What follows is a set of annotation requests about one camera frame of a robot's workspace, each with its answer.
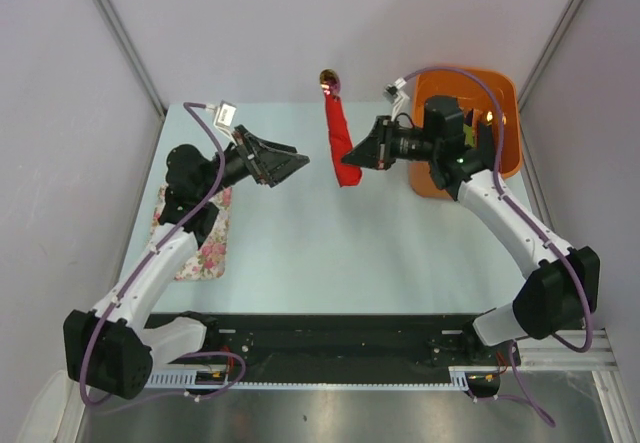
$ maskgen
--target white connector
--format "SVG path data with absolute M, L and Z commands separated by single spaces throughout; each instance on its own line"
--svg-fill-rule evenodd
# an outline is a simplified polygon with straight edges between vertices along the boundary
M 236 107 L 231 103 L 221 101 L 216 108 L 217 111 L 213 116 L 213 126 L 224 136 L 235 142 L 231 122 L 233 121 L 233 116 L 236 114 Z
M 388 85 L 384 89 L 384 97 L 391 103 L 391 119 L 395 120 L 398 114 L 402 112 L 402 108 L 409 101 L 407 95 L 402 88 L 407 84 L 404 78 L 398 78 L 392 85 Z

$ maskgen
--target metal floor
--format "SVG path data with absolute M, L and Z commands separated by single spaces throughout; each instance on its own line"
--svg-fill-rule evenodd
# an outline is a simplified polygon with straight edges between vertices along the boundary
M 474 405 L 462 393 L 237 390 L 199 404 L 171 396 L 108 416 L 87 413 L 77 443 L 612 442 L 591 373 L 525 378 L 557 428 L 528 407 Z M 511 375 L 501 393 L 520 394 Z

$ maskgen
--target orange bin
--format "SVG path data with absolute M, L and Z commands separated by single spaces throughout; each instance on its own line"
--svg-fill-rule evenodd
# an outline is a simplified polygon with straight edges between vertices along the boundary
M 504 149 L 500 165 L 503 178 L 515 175 L 522 166 L 522 148 L 520 142 L 520 116 L 516 88 L 513 82 L 501 73 L 476 68 L 462 68 L 485 82 L 496 95 L 505 116 Z M 470 78 L 446 70 L 424 73 L 416 81 L 413 98 L 413 121 L 423 126 L 424 104 L 428 98 L 436 95 L 455 96 L 463 110 L 476 109 L 494 111 L 491 99 L 484 90 Z M 493 139 L 498 145 L 498 122 L 492 125 Z M 412 162 L 409 164 L 409 184 L 413 191 L 424 197 L 450 198 L 446 191 L 438 190 L 429 174 L 429 163 Z

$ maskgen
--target metal frame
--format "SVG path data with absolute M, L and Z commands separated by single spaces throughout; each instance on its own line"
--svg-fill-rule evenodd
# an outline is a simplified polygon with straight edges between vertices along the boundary
M 579 345 L 584 340 L 584 331 L 567 330 L 559 332 L 559 335 L 568 340 L 570 343 Z M 520 355 L 520 369 L 525 372 L 541 372 L 541 371 L 589 371 L 594 375 L 619 375 L 618 367 L 604 330 L 594 332 L 593 346 L 587 354 L 575 353 L 555 338 L 549 337 L 544 340 L 526 339 L 518 342 Z M 238 388 L 245 389 L 271 389 L 271 388 L 287 388 L 287 389 L 364 389 L 364 390 L 382 390 L 382 389 L 407 389 L 407 390 L 462 390 L 468 389 L 465 373 L 482 373 L 495 371 L 495 365 L 492 366 L 464 366 L 451 365 L 448 367 L 448 378 L 450 383 L 425 383 L 425 384 L 326 384 L 326 383 L 267 383 L 267 382 L 244 382 L 238 383 Z M 146 388 L 165 388 L 165 389 L 211 389 L 217 388 L 222 383 L 207 385 L 195 384 L 195 375 L 199 371 L 212 372 L 224 371 L 224 365 L 180 365 L 169 364 L 165 368 L 159 369 L 152 373 Z
M 637 442 L 640 432 L 637 421 L 629 413 L 630 402 L 619 371 L 594 371 L 600 403 L 614 443 Z
M 536 63 L 533 65 L 533 70 L 529 74 L 527 80 L 524 82 L 524 85 L 522 85 L 522 88 L 520 88 L 520 92 L 518 95 L 518 108 L 520 108 L 520 111 L 522 111 L 524 106 L 527 104 L 527 100 L 529 99 L 531 92 L 535 88 L 536 83 L 540 79 L 540 76 L 549 64 L 549 61 L 553 57 L 554 53 L 560 46 L 564 35 L 567 33 L 567 30 L 571 26 L 571 23 L 578 14 L 578 11 L 580 10 L 580 7 L 583 3 L 584 0 L 569 0 L 569 2 L 567 3 L 567 6 L 562 12 L 560 19 L 551 32 L 551 36 L 547 40 L 542 53 L 538 57 Z
M 77 383 L 71 385 L 67 406 L 64 409 L 58 434 L 53 443 L 76 443 L 85 406 L 80 398 L 80 386 Z
M 122 50 L 122 54 L 129 63 L 131 70 L 133 71 L 134 76 L 142 86 L 149 102 L 158 113 L 158 116 L 162 121 L 164 121 L 164 117 L 167 114 L 167 109 L 162 104 L 162 100 L 160 99 L 160 95 L 156 90 L 151 77 L 144 64 L 142 63 L 142 59 L 136 50 L 127 30 L 118 15 L 115 7 L 111 0 L 93 0 L 96 4 L 96 8 L 100 12 L 100 15 L 104 19 L 107 27 L 111 31 L 111 34 L 116 40 L 116 43 Z

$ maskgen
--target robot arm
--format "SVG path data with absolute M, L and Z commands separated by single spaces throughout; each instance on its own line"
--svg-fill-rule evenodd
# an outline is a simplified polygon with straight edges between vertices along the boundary
M 248 176 L 273 187 L 309 162 L 296 148 L 262 140 L 243 126 L 232 131 L 229 127 L 228 135 L 233 143 L 224 151 L 224 174 L 218 191 Z M 219 165 L 219 155 L 207 160 L 191 145 L 170 152 L 165 208 L 143 256 L 89 312 L 74 310 L 65 320 L 65 352 L 71 379 L 81 380 L 83 359 L 91 348 L 86 383 L 131 399 L 142 391 L 154 367 L 203 347 L 220 349 L 216 320 L 210 316 L 187 312 L 162 327 L 144 328 L 167 285 L 213 228 L 218 209 L 210 202 L 184 227 L 175 230 L 175 225 L 210 193 Z
M 514 258 L 526 280 L 522 290 L 512 303 L 467 325 L 469 345 L 482 348 L 525 336 L 546 338 L 584 316 L 573 280 L 555 251 L 575 270 L 594 312 L 598 256 L 589 247 L 574 249 L 548 229 L 513 196 L 501 177 L 500 191 L 496 188 L 491 128 L 478 123 L 477 146 L 470 147 L 465 144 L 463 125 L 472 115 L 465 116 L 455 98 L 430 98 L 424 114 L 423 128 L 404 128 L 389 116 L 378 116 L 371 133 L 342 161 L 376 170 L 388 169 L 396 159 L 428 161 L 436 187 L 478 216 Z

